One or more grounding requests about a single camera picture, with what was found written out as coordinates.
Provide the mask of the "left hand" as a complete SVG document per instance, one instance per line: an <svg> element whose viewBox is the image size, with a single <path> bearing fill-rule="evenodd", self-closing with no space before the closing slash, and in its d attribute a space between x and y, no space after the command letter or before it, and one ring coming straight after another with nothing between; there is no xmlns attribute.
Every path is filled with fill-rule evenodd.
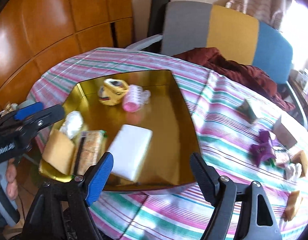
<svg viewBox="0 0 308 240"><path fill-rule="evenodd" d="M5 174L7 180L6 194L10 200L15 200L18 196L18 184L16 180L17 169L14 164L14 161L14 158L8 161L8 166Z"/></svg>

